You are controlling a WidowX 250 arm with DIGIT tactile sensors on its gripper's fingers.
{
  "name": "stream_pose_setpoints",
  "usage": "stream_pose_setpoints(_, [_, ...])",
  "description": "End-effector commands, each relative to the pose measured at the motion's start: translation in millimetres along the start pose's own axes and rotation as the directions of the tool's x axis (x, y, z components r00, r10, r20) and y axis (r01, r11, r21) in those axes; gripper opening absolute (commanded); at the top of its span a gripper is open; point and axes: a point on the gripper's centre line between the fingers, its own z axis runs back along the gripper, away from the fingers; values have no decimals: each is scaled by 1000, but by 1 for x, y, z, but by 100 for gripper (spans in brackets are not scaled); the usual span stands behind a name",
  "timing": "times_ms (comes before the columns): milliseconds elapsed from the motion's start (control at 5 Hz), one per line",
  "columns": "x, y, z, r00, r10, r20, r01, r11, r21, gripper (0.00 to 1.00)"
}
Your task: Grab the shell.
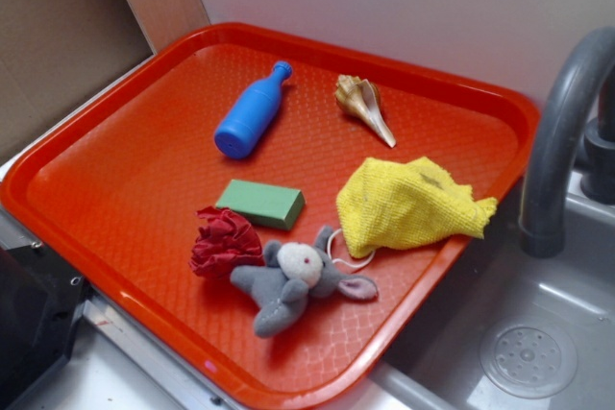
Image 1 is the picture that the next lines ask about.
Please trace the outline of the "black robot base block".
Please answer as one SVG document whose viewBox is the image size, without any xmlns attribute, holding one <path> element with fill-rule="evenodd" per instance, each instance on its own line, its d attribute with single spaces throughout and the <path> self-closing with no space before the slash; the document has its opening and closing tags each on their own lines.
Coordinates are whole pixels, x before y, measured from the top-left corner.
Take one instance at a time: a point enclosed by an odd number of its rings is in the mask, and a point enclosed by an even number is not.
<svg viewBox="0 0 615 410">
<path fill-rule="evenodd" d="M 50 247 L 1 251 L 1 407 L 13 409 L 72 355 L 89 284 Z"/>
</svg>

